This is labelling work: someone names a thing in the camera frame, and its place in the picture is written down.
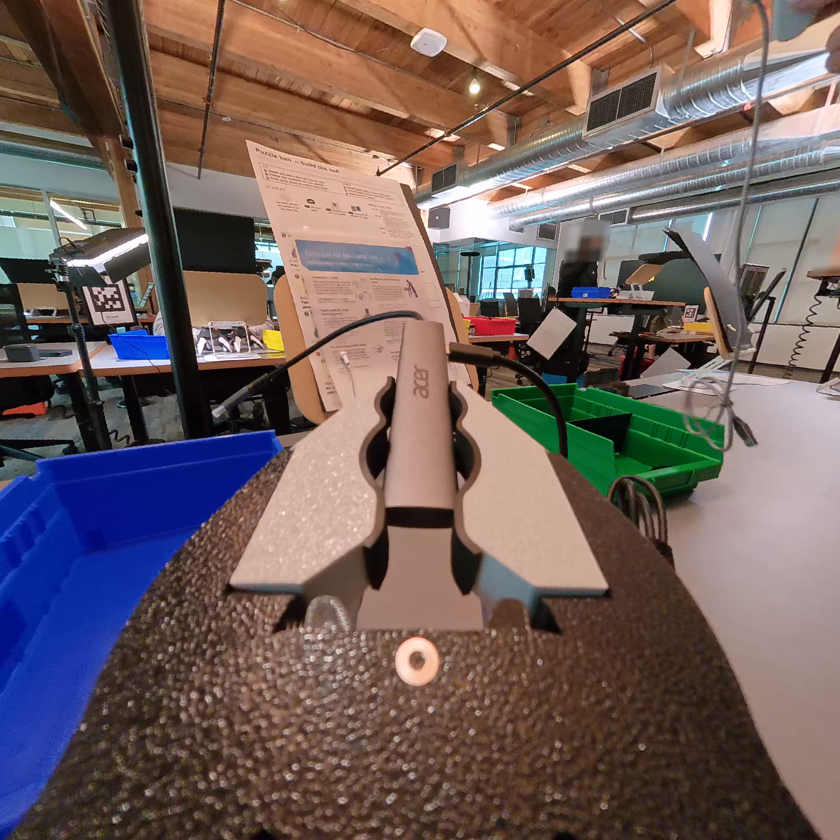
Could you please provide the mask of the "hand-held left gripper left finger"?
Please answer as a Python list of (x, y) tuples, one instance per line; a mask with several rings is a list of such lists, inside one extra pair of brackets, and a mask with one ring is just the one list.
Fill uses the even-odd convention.
[(378, 477), (389, 454), (396, 382), (364, 389), (296, 443), (229, 580), (237, 591), (281, 593), (310, 603), (338, 598), (358, 611), (388, 563)]

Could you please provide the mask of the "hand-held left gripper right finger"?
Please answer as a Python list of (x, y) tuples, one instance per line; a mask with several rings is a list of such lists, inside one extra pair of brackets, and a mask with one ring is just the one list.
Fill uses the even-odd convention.
[(609, 585), (551, 453), (461, 383), (450, 384), (456, 468), (451, 568), (483, 618), (545, 597), (604, 597)]

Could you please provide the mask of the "blue plastic bin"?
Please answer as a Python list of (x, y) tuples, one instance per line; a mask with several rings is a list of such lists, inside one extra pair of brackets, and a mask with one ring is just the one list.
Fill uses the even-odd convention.
[(53, 773), (141, 596), (280, 451), (259, 432), (48, 458), (2, 490), (2, 838)]

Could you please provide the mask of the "silver ventilation ducts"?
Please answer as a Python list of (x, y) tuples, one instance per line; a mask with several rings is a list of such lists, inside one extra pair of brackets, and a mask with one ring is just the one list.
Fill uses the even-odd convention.
[[(763, 98), (828, 78), (826, 48), (771, 49), (763, 78)], [(760, 49), (749, 47), (708, 58), (676, 75), (659, 66), (590, 99), (575, 121), (546, 129), (529, 140), (477, 164), (451, 164), (433, 173), (431, 185), (415, 201), (430, 212), (437, 207), (545, 175), (595, 155), (714, 119), (754, 102), (760, 79)], [(491, 218), (543, 212), (568, 200), (594, 194), (607, 175), (589, 174), (490, 205)]]

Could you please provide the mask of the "black bin divider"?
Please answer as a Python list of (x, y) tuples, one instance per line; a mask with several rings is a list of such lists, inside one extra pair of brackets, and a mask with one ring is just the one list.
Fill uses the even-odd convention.
[(631, 427), (633, 416), (631, 413), (588, 416), (573, 420), (569, 425), (610, 441), (614, 455), (620, 456), (625, 448), (627, 433)]

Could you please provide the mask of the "wooden document stand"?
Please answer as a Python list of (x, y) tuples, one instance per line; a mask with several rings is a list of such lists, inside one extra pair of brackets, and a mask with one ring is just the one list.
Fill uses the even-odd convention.
[[(276, 307), (288, 356), (372, 314), (410, 310), (465, 328), (449, 299), (424, 221), (405, 184), (310, 161), (248, 141), (261, 199), (286, 268)], [(405, 319), (339, 338), (291, 368), (304, 415), (320, 423), (375, 374), (395, 375)]]
[(183, 272), (190, 323), (196, 329), (210, 322), (244, 322), (257, 327), (268, 319), (266, 284), (257, 274)]

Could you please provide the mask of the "grey hanging card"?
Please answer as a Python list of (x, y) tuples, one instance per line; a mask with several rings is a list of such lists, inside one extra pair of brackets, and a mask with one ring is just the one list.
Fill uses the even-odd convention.
[(573, 333), (576, 320), (560, 308), (548, 311), (540, 325), (528, 338), (526, 344), (531, 351), (546, 361), (550, 360)]

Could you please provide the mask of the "small blue bin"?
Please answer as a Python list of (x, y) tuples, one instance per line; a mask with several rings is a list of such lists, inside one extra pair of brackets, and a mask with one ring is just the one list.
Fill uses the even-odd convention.
[(121, 361), (156, 362), (168, 361), (171, 358), (164, 335), (153, 335), (137, 329), (111, 333), (108, 339)]

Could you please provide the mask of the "black tripod stand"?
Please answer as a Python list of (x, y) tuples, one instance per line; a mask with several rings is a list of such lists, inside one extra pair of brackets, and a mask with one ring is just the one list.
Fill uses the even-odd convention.
[(56, 288), (66, 298), (70, 315), (70, 333), (76, 341), (77, 351), (81, 362), (82, 382), (81, 390), (87, 406), (87, 414), (92, 431), (97, 439), (98, 448), (112, 449), (112, 438), (106, 422), (102, 401), (98, 389), (98, 378), (91, 367), (91, 357), (88, 351), (85, 330), (81, 324), (76, 304), (76, 296), (70, 281), (69, 269), (57, 258), (50, 259), (50, 269)]

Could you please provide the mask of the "printed marker tag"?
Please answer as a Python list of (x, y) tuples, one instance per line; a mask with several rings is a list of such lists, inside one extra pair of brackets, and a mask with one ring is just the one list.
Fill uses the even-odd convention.
[(125, 279), (99, 287), (84, 286), (80, 291), (90, 325), (103, 328), (139, 326)]

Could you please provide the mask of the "printed instruction sheets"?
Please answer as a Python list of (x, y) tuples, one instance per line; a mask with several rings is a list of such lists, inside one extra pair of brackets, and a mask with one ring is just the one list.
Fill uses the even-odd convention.
[(450, 432), (448, 384), (469, 378), (447, 362), (457, 319), (404, 184), (252, 141), (247, 149), (305, 348), (388, 312), (439, 324), (386, 318), (312, 351), (299, 366), (314, 374), (322, 407), (334, 413), (392, 376), (396, 422), (411, 417), (427, 431)]

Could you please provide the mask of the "black metal pole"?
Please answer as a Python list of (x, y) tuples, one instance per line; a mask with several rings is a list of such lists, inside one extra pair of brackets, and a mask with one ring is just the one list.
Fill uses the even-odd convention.
[(194, 350), (141, 3), (104, 1), (101, 6), (138, 166), (143, 223), (182, 430), (185, 438), (204, 438), (213, 425)]

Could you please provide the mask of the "led light panel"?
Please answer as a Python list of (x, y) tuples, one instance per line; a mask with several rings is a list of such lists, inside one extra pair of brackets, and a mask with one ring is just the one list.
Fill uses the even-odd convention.
[(67, 240), (49, 262), (74, 287), (105, 287), (151, 264), (150, 238), (142, 227), (111, 228)]

